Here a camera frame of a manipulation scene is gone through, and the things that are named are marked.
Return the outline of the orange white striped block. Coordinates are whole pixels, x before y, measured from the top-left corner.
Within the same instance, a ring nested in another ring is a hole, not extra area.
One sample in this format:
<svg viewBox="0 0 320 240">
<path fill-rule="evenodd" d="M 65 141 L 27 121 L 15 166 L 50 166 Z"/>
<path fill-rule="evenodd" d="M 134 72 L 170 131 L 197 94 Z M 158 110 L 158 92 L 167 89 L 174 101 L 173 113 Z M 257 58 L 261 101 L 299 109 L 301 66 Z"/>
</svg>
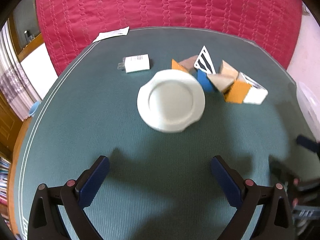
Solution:
<svg viewBox="0 0 320 240">
<path fill-rule="evenodd" d="M 233 84 L 223 92 L 225 102 L 260 105 L 268 95 L 262 85 L 240 72 Z"/>
</svg>

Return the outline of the plain wooden triangle block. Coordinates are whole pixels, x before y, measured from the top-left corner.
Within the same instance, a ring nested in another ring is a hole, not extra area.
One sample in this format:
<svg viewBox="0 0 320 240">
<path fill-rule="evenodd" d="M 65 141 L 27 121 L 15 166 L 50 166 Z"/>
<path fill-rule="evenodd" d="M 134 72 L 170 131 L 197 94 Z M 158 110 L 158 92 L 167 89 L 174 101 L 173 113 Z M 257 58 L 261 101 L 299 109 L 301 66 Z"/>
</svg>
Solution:
<svg viewBox="0 0 320 240">
<path fill-rule="evenodd" d="M 207 78 L 219 92 L 225 91 L 235 81 L 234 77 L 224 74 L 207 74 Z"/>
</svg>

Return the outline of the plain wooden cube block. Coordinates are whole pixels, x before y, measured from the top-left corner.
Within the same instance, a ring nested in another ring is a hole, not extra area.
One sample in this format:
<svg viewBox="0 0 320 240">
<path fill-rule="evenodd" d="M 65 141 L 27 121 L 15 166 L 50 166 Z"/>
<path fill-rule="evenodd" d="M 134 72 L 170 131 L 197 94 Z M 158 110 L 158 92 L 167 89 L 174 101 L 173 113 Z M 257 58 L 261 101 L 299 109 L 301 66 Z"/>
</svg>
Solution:
<svg viewBox="0 0 320 240">
<path fill-rule="evenodd" d="M 239 72 L 224 60 L 221 63 L 219 73 L 222 75 L 231 76 L 234 79 L 237 79 L 239 75 Z"/>
</svg>

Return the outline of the blue wedge block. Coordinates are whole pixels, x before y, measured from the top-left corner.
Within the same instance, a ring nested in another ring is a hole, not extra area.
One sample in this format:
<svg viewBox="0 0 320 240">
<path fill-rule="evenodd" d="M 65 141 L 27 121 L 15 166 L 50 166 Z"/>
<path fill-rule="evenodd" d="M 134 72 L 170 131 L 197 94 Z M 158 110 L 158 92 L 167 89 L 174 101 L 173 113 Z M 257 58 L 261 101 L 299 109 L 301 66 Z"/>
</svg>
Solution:
<svg viewBox="0 0 320 240">
<path fill-rule="evenodd" d="M 200 83 L 204 92 L 213 93 L 216 91 L 216 88 L 208 79 L 207 74 L 199 69 L 197 70 L 197 81 Z"/>
</svg>

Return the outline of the white ceramic plate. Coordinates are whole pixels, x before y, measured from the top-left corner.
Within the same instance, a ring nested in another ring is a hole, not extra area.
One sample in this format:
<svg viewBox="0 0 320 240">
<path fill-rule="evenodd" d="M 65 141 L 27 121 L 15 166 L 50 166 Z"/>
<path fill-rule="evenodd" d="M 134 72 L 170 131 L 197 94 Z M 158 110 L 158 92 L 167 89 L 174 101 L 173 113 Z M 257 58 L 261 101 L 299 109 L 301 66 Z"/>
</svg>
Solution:
<svg viewBox="0 0 320 240">
<path fill-rule="evenodd" d="M 164 133 L 182 132 L 199 121 L 205 103 L 200 83 L 192 75 L 175 69 L 157 72 L 137 95 L 141 119 Z"/>
</svg>

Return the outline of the white zebra striped triangle block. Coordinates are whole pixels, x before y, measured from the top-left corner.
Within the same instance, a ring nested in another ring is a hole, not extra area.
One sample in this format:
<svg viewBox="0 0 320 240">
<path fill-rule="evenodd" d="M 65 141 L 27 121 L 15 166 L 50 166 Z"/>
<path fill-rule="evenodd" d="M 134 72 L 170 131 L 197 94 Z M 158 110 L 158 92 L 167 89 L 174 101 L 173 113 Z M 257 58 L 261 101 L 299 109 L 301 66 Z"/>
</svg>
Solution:
<svg viewBox="0 0 320 240">
<path fill-rule="evenodd" d="M 212 59 L 206 46 L 202 47 L 199 55 L 197 56 L 196 61 L 194 62 L 194 68 L 206 74 L 216 74 Z"/>
</svg>

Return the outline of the plain rectangular wooden block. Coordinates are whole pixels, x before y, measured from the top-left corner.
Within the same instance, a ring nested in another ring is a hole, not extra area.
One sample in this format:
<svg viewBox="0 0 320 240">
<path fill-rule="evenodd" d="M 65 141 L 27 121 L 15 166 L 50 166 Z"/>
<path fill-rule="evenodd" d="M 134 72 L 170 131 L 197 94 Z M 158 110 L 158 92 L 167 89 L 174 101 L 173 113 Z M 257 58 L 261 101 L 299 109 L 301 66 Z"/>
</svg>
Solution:
<svg viewBox="0 0 320 240">
<path fill-rule="evenodd" d="M 178 64 L 182 66 L 189 74 L 194 74 L 196 72 L 194 63 L 197 57 L 198 57 L 197 55 L 189 57 L 188 59 L 180 61 Z"/>
</svg>

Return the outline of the orange cube block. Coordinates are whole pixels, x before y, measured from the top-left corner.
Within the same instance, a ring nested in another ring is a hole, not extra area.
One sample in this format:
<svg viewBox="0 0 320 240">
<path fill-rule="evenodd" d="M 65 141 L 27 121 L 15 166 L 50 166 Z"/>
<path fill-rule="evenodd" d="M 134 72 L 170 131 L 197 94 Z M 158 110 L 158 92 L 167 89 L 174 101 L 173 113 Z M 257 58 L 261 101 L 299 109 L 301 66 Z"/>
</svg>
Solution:
<svg viewBox="0 0 320 240">
<path fill-rule="evenodd" d="M 171 68 L 174 70 L 180 70 L 182 72 L 189 74 L 189 71 L 185 67 L 180 65 L 178 62 L 176 62 L 174 59 L 171 60 Z"/>
</svg>

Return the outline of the white USB power adapter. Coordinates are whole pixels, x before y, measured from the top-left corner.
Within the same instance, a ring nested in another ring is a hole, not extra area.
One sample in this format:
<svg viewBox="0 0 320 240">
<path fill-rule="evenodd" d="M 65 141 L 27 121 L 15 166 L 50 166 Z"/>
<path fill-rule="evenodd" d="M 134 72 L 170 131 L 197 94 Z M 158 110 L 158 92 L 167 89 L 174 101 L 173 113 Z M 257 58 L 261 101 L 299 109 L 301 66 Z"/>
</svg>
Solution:
<svg viewBox="0 0 320 240">
<path fill-rule="evenodd" d="M 139 72 L 150 69 L 150 59 L 148 54 L 124 57 L 123 61 L 118 63 L 118 70 L 124 70 L 126 73 Z"/>
</svg>

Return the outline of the clear plastic bowl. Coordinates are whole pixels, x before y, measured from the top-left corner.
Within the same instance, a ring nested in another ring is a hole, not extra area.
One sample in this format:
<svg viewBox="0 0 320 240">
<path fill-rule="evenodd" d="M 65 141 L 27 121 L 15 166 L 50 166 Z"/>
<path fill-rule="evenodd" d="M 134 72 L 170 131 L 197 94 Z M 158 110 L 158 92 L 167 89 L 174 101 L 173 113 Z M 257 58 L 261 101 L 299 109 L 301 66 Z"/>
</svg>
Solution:
<svg viewBox="0 0 320 240">
<path fill-rule="evenodd" d="M 319 100 L 303 82 L 297 83 L 297 101 L 311 133 L 319 141 Z"/>
</svg>

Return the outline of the wooden bookshelf with books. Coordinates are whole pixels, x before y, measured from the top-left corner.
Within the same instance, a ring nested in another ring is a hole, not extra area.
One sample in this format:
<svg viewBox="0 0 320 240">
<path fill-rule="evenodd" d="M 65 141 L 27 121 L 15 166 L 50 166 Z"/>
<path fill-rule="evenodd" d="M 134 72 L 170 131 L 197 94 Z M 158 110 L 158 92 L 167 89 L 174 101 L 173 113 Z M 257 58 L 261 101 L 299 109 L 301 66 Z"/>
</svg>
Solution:
<svg viewBox="0 0 320 240">
<path fill-rule="evenodd" d="M 1 216 L 3 217 L 6 225 L 11 230 L 11 224 L 8 211 L 8 174 L 10 163 L 1 157 L 0 161 L 0 205 Z"/>
</svg>

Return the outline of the light blue cup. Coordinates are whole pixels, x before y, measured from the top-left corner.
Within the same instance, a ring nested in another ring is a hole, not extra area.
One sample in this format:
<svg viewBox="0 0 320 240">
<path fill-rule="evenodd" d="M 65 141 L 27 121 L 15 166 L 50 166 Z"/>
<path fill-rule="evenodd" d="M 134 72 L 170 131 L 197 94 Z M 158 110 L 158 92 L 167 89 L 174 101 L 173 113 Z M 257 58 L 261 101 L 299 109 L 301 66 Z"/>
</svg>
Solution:
<svg viewBox="0 0 320 240">
<path fill-rule="evenodd" d="M 34 116 L 35 112 L 37 111 L 39 105 L 41 104 L 41 101 L 36 101 L 31 108 L 29 109 L 29 116 Z"/>
</svg>

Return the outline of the white curtain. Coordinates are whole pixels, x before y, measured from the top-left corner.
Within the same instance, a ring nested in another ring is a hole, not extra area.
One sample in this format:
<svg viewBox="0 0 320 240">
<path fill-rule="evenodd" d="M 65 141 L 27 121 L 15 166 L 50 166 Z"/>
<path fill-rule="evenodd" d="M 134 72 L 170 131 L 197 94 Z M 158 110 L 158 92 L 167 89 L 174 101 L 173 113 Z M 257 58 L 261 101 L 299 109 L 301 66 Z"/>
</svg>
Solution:
<svg viewBox="0 0 320 240">
<path fill-rule="evenodd" d="M 24 120 L 32 105 L 40 101 L 14 51 L 6 22 L 1 29 L 1 92 L 17 116 Z"/>
</svg>

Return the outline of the white paper slip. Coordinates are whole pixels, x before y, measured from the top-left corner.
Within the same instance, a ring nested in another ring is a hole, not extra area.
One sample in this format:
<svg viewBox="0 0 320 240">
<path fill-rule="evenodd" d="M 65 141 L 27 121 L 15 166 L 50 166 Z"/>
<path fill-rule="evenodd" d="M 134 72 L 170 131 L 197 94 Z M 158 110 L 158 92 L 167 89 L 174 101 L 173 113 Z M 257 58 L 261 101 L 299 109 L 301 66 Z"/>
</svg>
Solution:
<svg viewBox="0 0 320 240">
<path fill-rule="evenodd" d="M 98 36 L 92 42 L 94 43 L 94 42 L 98 42 L 104 39 L 117 37 L 117 36 L 126 36 L 129 32 L 129 29 L 130 29 L 129 27 L 125 27 L 118 30 L 99 33 Z"/>
</svg>

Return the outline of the red quilted cover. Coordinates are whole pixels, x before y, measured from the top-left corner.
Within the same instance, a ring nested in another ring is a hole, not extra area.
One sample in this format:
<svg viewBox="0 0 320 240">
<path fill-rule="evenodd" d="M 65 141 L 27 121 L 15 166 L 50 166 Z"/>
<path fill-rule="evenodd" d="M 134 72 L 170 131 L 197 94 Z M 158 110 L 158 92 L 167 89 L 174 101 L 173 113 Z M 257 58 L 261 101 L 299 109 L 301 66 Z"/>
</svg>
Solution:
<svg viewBox="0 0 320 240">
<path fill-rule="evenodd" d="M 40 32 L 57 74 L 99 33 L 120 28 L 191 27 L 257 43 L 282 67 L 293 55 L 302 0 L 35 0 Z"/>
</svg>

